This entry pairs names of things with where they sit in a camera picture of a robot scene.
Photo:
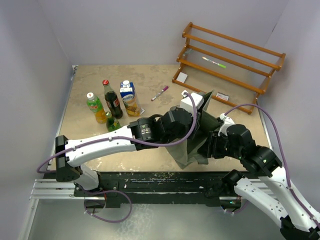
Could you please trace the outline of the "green canvas bag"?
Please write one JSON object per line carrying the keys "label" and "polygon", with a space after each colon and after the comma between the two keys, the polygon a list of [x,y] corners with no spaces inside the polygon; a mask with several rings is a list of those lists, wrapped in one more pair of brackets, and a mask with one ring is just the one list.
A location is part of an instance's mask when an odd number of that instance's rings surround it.
{"label": "green canvas bag", "polygon": [[213,132],[220,127],[217,118],[207,112],[212,94],[212,91],[199,93],[203,97],[204,103],[198,109],[196,128],[191,136],[180,144],[166,148],[182,170],[192,163],[209,164],[208,158],[200,155],[198,149],[206,142],[209,132]]}

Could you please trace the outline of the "blue white beverage carton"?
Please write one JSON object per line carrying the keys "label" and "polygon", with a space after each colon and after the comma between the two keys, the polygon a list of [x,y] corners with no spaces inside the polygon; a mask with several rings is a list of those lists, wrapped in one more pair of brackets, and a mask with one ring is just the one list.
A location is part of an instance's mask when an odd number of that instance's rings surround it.
{"label": "blue white beverage carton", "polygon": [[140,106],[134,83],[124,80],[120,83],[120,96],[129,117],[139,117],[145,110]]}

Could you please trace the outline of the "glass cola bottle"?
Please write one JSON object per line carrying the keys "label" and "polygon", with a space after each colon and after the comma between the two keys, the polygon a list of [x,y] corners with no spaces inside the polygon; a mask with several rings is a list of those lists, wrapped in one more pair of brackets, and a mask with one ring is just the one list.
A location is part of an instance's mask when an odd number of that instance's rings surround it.
{"label": "glass cola bottle", "polygon": [[104,99],[112,116],[116,119],[121,119],[123,117],[123,111],[117,94],[112,89],[110,82],[107,79],[103,80],[102,84],[104,87]]}

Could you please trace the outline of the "green bottle white cap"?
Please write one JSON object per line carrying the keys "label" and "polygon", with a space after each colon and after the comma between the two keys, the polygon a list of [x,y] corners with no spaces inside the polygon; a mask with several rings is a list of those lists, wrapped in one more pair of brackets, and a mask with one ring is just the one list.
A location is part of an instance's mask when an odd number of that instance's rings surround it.
{"label": "green bottle white cap", "polygon": [[88,92],[86,98],[86,104],[88,108],[93,112],[95,120],[99,124],[105,124],[107,122],[106,112],[99,97],[93,92]]}

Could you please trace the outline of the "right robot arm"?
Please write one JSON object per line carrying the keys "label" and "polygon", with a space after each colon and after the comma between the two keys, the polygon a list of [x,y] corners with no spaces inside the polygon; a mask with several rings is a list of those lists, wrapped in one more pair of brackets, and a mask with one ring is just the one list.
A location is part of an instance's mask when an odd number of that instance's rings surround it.
{"label": "right robot arm", "polygon": [[223,132],[211,131],[198,153],[207,158],[231,157],[274,194],[270,196],[255,186],[244,174],[232,170],[222,179],[222,190],[235,194],[259,208],[280,228],[287,240],[318,240],[320,214],[287,179],[287,171],[277,155],[268,147],[255,143],[251,132],[242,124],[228,126]]}

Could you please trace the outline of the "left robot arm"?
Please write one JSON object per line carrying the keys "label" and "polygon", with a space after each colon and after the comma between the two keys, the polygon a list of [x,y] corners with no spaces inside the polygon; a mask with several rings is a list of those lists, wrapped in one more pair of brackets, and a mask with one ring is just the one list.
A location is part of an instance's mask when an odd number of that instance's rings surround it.
{"label": "left robot arm", "polygon": [[55,139],[55,179],[74,182],[91,196],[103,191],[97,171],[86,163],[104,156],[159,147],[173,147],[186,142],[197,129],[201,113],[196,108],[175,107],[164,115],[142,117],[117,130],[82,139]]}

